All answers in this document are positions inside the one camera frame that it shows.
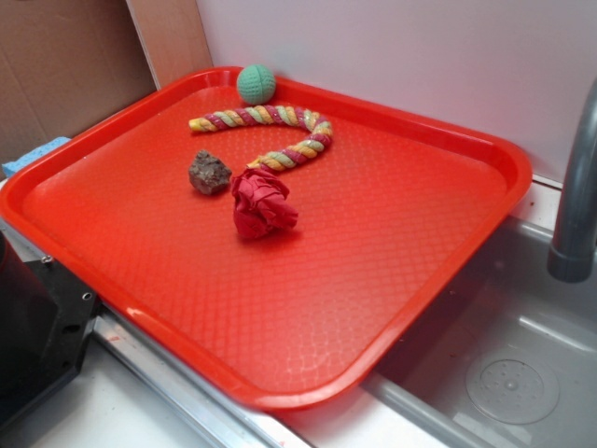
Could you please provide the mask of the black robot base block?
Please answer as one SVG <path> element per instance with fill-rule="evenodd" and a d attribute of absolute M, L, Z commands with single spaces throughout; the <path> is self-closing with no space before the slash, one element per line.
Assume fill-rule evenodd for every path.
<path fill-rule="evenodd" d="M 23 261 L 1 237 L 1 430 L 81 371 L 97 293 L 59 261 Z"/>

